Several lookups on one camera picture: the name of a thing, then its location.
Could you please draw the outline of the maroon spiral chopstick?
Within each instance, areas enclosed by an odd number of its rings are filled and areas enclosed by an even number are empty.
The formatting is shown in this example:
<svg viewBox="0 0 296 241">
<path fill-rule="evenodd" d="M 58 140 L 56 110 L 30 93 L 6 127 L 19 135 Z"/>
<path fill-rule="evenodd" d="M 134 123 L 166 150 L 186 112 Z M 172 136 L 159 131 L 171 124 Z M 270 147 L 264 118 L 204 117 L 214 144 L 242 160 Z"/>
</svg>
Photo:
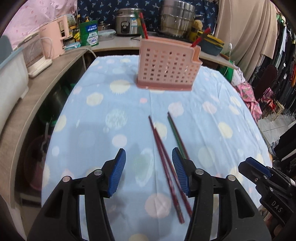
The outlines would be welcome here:
<svg viewBox="0 0 296 241">
<path fill-rule="evenodd" d="M 181 186 L 180 186 L 180 183 L 178 181 L 178 177 L 177 177 L 175 168 L 173 167 L 173 163 L 172 163 L 172 161 L 171 161 L 171 159 L 170 159 L 170 157 L 168 155 L 168 152 L 166 151 L 166 148 L 165 148 L 165 146 L 164 146 L 164 144 L 163 144 L 163 142 L 162 142 L 162 140 L 161 140 L 161 138 L 160 138 L 160 136 L 158 134 L 158 131 L 156 130 L 156 128 L 153 128 L 153 129 L 154 129 L 154 132 L 155 132 L 155 134 L 157 136 L 157 139 L 158 139 L 158 141 L 159 141 L 159 143 L 161 145 L 161 149 L 164 152 L 164 155 L 165 155 L 165 158 L 166 158 L 166 163 L 170 167 L 171 173 L 174 176 L 175 182 L 177 184 L 177 187 L 179 189 L 180 195 L 181 195 L 182 200 L 184 202 L 184 205 L 186 207 L 187 213 L 189 214 L 189 217 L 191 217 L 193 212 L 192 212 L 191 206 L 189 204 L 189 201 L 187 200 L 187 197 L 185 196 L 184 192 L 181 189 Z"/>
</svg>

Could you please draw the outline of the dark maroon chopstick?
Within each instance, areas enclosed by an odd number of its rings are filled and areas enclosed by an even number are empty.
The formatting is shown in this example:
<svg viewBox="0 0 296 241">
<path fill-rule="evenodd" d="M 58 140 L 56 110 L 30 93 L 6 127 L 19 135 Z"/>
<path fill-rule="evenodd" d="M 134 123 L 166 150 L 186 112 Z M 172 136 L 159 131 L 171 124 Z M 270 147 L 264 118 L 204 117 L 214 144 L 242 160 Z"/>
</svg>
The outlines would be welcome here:
<svg viewBox="0 0 296 241">
<path fill-rule="evenodd" d="M 170 177 L 170 173 L 168 171 L 168 168 L 167 168 L 167 165 L 166 165 L 166 161 L 165 161 L 165 157 L 164 157 L 164 153 L 163 153 L 163 149 L 161 148 L 161 143 L 160 143 L 160 140 L 158 139 L 157 137 L 157 131 L 156 129 L 154 128 L 154 125 L 152 123 L 152 118 L 151 116 L 149 115 L 149 123 L 151 125 L 151 129 L 152 129 L 152 132 L 154 134 L 154 139 L 156 141 L 156 145 L 157 145 L 157 148 L 158 148 L 158 152 L 159 152 L 159 156 L 161 158 L 161 162 L 162 162 L 162 165 L 163 165 L 163 169 L 164 169 L 164 172 L 165 172 L 165 176 L 166 176 L 166 181 L 167 181 L 167 184 L 169 186 L 169 189 L 170 189 L 170 194 L 171 194 L 171 198 L 172 198 L 172 201 L 173 201 L 173 205 L 174 205 L 174 208 L 176 210 L 176 213 L 177 213 L 177 216 L 178 216 L 178 220 L 179 220 L 179 223 L 180 224 L 183 224 L 185 223 L 185 220 L 184 220 L 184 216 L 182 214 L 182 211 L 181 211 L 181 208 L 180 208 L 180 204 L 179 204 L 179 201 L 178 201 L 178 198 L 176 196 L 176 192 L 175 192 L 175 189 L 174 189 L 174 186 L 173 186 L 173 183 L 171 181 L 171 177 Z"/>
</svg>

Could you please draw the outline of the dark red chopstick gold band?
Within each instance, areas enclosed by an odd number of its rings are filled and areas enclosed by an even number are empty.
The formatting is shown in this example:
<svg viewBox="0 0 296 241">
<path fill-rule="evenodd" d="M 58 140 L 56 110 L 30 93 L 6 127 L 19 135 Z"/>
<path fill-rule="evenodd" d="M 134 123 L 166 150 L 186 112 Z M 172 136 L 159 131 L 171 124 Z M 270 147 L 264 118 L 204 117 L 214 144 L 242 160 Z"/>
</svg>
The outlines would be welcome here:
<svg viewBox="0 0 296 241">
<path fill-rule="evenodd" d="M 197 38 L 197 41 L 202 41 L 205 37 L 207 37 L 211 33 L 211 29 L 207 28 L 204 32 Z"/>
</svg>

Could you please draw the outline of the bright red faceted chopstick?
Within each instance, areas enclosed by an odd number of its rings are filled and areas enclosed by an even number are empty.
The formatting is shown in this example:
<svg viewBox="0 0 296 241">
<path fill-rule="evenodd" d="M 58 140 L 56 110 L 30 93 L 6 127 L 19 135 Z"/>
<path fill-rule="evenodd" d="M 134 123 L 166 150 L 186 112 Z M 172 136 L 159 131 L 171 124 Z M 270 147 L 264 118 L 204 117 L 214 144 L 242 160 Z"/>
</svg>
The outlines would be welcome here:
<svg viewBox="0 0 296 241">
<path fill-rule="evenodd" d="M 203 41 L 203 39 L 205 37 L 207 37 L 209 34 L 211 33 L 211 28 L 208 27 L 206 30 L 204 30 L 204 32 L 201 34 L 201 36 L 199 36 L 192 44 L 191 47 L 196 47 L 200 42 Z"/>
</svg>

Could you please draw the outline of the bright red dotted chopstick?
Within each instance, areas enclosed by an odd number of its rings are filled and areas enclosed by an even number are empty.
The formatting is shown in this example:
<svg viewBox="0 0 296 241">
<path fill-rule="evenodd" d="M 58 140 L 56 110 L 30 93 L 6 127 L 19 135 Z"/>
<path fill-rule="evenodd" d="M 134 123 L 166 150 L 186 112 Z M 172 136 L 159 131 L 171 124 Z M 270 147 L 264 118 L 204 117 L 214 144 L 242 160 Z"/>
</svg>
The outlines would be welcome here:
<svg viewBox="0 0 296 241">
<path fill-rule="evenodd" d="M 141 21 L 141 24 L 142 24 L 142 29 L 143 29 L 143 32 L 144 32 L 144 37 L 145 37 L 145 39 L 148 39 L 147 28 L 146 28 L 146 25 L 145 25 L 145 22 L 144 22 L 144 15 L 143 15 L 142 12 L 139 13 L 139 17 L 140 17 L 140 21 Z"/>
</svg>

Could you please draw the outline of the pink floral cloth heap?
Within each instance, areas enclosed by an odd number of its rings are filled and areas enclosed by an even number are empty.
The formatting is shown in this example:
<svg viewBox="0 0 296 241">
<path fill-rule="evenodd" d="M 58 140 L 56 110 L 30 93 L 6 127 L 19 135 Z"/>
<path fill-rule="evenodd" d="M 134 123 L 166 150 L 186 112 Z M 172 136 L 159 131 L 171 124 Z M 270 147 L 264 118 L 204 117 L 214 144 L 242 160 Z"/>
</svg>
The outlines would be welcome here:
<svg viewBox="0 0 296 241">
<path fill-rule="evenodd" d="M 259 103 L 255 99 L 251 85 L 246 81 L 243 76 L 243 72 L 239 68 L 233 71 L 231 84 L 237 90 L 245 105 L 251 112 L 255 122 L 257 123 L 261 119 L 262 111 L 260 109 Z"/>
</svg>

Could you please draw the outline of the wooden stool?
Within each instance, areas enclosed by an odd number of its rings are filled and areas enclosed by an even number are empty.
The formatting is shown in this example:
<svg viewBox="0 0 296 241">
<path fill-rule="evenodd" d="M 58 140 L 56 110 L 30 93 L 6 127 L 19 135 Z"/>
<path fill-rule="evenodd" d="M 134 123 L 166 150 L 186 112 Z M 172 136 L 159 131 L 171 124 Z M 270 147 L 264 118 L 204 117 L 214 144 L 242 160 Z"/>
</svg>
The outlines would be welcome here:
<svg viewBox="0 0 296 241">
<path fill-rule="evenodd" d="M 264 116 L 272 115 L 272 121 L 276 120 L 284 111 L 285 107 L 276 99 L 270 99 L 266 109 Z"/>
</svg>

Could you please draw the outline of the light blue patterned tablecloth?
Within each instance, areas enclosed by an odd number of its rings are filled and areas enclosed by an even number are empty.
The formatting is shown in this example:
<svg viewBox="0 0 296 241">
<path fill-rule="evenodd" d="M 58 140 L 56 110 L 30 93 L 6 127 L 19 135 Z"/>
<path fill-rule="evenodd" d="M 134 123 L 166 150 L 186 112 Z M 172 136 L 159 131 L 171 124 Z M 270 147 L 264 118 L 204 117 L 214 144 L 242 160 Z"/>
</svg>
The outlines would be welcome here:
<svg viewBox="0 0 296 241">
<path fill-rule="evenodd" d="M 98 57 L 70 93 L 46 156 L 42 201 L 66 175 L 85 177 L 126 151 L 115 194 L 106 199 L 116 240 L 183 240 L 152 128 L 168 153 L 177 146 L 171 115 L 190 159 L 212 176 L 234 175 L 256 206 L 260 194 L 238 172 L 248 157 L 269 166 L 267 146 L 248 107 L 215 70 L 201 67 L 191 91 L 138 88 L 138 56 Z"/>
</svg>

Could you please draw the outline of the pink perforated utensil basket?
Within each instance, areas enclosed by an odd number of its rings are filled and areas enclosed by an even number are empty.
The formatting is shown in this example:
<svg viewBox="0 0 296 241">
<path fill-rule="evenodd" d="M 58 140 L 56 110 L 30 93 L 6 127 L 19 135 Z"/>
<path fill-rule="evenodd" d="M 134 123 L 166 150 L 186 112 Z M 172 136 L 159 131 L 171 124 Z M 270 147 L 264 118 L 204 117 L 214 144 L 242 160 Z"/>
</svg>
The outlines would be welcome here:
<svg viewBox="0 0 296 241">
<path fill-rule="evenodd" d="M 200 46 L 153 37 L 140 40 L 136 84 L 140 88 L 190 91 L 202 65 Z"/>
</svg>

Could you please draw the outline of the blue and yellow stacked bowls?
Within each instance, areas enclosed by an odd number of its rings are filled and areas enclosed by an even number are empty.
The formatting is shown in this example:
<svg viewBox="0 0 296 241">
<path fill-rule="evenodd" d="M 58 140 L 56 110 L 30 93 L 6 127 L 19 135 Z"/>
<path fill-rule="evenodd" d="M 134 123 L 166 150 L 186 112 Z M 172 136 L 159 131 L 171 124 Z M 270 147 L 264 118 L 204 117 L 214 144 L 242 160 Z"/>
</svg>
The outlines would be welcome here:
<svg viewBox="0 0 296 241">
<path fill-rule="evenodd" d="M 225 42 L 221 39 L 215 38 L 212 35 L 207 35 L 198 45 L 204 53 L 218 56 L 221 53 L 224 44 Z"/>
</svg>

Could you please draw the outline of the white storage box teal lid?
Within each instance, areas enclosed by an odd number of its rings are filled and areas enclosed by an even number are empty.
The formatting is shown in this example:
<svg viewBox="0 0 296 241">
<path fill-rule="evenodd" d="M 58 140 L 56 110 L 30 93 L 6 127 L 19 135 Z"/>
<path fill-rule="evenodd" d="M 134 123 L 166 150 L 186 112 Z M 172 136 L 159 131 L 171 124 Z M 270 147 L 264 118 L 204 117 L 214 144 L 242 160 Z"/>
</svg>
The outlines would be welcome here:
<svg viewBox="0 0 296 241">
<path fill-rule="evenodd" d="M 28 71 L 22 49 L 13 50 L 7 36 L 1 36 L 1 129 L 20 98 L 27 94 Z"/>
</svg>

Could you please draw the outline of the beige curtain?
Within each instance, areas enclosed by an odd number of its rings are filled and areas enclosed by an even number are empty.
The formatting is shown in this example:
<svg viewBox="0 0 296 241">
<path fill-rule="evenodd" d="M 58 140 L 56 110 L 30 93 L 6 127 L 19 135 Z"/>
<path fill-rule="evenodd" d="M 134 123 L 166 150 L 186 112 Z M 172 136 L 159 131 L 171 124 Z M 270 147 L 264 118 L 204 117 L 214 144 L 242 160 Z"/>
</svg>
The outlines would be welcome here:
<svg viewBox="0 0 296 241">
<path fill-rule="evenodd" d="M 225 42 L 223 53 L 249 80 L 262 57 L 273 58 L 278 24 L 271 1 L 219 1 L 215 37 Z"/>
</svg>

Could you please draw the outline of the pink electric kettle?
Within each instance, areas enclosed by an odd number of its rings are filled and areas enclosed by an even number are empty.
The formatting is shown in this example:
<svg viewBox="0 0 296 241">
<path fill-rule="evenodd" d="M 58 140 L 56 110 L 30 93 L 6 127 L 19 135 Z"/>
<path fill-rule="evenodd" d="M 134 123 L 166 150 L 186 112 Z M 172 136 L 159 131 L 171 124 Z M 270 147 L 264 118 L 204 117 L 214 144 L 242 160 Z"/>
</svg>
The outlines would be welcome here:
<svg viewBox="0 0 296 241">
<path fill-rule="evenodd" d="M 65 53 L 63 41 L 70 37 L 66 16 L 61 16 L 39 27 L 46 59 L 56 59 Z"/>
</svg>

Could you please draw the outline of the green labelled box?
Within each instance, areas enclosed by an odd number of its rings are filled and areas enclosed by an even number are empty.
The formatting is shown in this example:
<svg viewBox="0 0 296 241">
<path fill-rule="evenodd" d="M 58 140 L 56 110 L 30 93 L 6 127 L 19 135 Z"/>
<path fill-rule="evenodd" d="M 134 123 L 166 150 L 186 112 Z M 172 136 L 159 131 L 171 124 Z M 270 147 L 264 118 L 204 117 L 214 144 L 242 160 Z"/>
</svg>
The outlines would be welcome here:
<svg viewBox="0 0 296 241">
<path fill-rule="evenodd" d="M 82 46 L 95 46 L 99 44 L 97 20 L 80 23 L 79 32 Z"/>
</svg>

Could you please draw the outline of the silver rice cooker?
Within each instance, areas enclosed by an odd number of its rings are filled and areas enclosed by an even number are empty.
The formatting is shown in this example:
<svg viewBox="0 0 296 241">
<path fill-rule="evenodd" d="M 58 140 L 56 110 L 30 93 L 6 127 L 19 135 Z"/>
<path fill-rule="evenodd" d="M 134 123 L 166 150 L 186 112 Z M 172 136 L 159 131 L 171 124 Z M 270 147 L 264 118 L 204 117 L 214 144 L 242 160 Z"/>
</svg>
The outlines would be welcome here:
<svg viewBox="0 0 296 241">
<path fill-rule="evenodd" d="M 115 15 L 115 31 L 118 36 L 139 36 L 137 18 L 134 13 L 143 13 L 143 9 L 123 8 Z"/>
</svg>

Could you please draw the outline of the navy patterned backsplash cloth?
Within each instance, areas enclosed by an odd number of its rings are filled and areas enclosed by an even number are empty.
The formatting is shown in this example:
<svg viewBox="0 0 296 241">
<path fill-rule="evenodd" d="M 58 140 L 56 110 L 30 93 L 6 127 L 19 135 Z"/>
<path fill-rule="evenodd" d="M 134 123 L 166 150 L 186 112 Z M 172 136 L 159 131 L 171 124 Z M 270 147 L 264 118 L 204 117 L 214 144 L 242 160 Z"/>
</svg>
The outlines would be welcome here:
<svg viewBox="0 0 296 241">
<path fill-rule="evenodd" d="M 144 10 L 144 21 L 149 31 L 156 31 L 159 21 L 159 9 L 161 0 L 86 0 L 78 1 L 78 13 L 81 19 L 89 17 L 90 20 L 97 20 L 115 25 L 116 13 L 119 9 L 137 8 Z M 218 1 L 188 0 L 187 3 L 195 7 L 195 14 L 200 15 L 204 27 L 213 28 L 217 22 L 219 12 Z"/>
</svg>

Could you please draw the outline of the stainless steel steamer pot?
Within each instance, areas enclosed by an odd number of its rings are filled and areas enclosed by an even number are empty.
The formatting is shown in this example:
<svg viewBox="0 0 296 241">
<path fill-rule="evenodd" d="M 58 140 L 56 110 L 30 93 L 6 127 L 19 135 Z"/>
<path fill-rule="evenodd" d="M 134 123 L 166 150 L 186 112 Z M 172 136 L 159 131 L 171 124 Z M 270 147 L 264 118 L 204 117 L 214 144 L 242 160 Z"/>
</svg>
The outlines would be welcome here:
<svg viewBox="0 0 296 241">
<path fill-rule="evenodd" d="M 161 1 L 158 32 L 183 38 L 195 19 L 195 6 L 185 1 Z"/>
</svg>

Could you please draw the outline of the pink dotted curtain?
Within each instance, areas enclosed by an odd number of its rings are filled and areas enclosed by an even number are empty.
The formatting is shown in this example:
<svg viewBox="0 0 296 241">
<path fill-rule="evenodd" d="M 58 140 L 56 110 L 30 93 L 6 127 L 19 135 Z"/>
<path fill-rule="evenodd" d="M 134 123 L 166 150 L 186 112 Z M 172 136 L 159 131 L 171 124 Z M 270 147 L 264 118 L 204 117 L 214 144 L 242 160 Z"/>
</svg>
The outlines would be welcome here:
<svg viewBox="0 0 296 241">
<path fill-rule="evenodd" d="M 16 12 L 4 30 L 11 46 L 15 48 L 27 35 L 41 25 L 56 18 L 73 14 L 77 10 L 75 0 L 37 0 L 27 1 Z"/>
</svg>

